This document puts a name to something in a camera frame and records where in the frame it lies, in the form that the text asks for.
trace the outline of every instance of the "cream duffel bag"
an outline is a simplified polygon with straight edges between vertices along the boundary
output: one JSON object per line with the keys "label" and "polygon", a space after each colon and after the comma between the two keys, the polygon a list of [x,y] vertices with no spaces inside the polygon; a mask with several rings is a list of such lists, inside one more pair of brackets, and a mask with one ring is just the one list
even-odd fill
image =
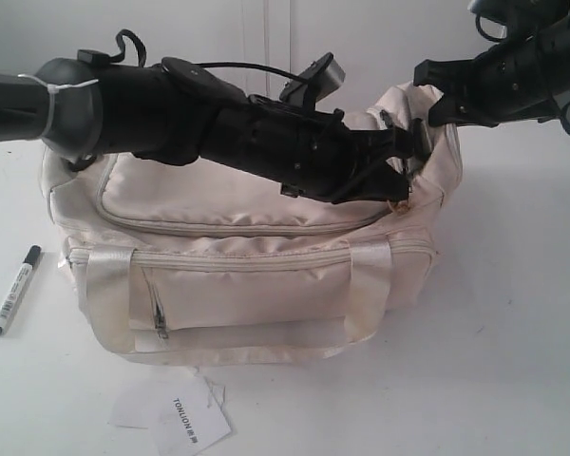
{"label": "cream duffel bag", "polygon": [[[350,128],[425,119],[441,94],[392,88]],[[461,179],[457,133],[428,130],[432,155],[407,211],[279,194],[278,183],[198,160],[105,156],[71,173],[47,152],[43,191],[64,235],[80,307],[102,346],[149,364],[325,358],[414,302],[435,261],[431,224]]]}

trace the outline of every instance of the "white table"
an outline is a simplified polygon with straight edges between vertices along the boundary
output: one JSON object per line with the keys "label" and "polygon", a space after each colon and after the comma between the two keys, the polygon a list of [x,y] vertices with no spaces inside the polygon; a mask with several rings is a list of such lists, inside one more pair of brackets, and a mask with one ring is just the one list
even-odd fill
{"label": "white table", "polygon": [[[330,360],[201,370],[235,429],[203,454],[570,456],[570,139],[521,123],[461,141],[420,305]],[[38,149],[0,145],[0,299],[27,248],[47,251],[0,338],[0,455],[157,454],[149,433],[106,423],[122,385],[159,369],[102,350],[79,314]]]}

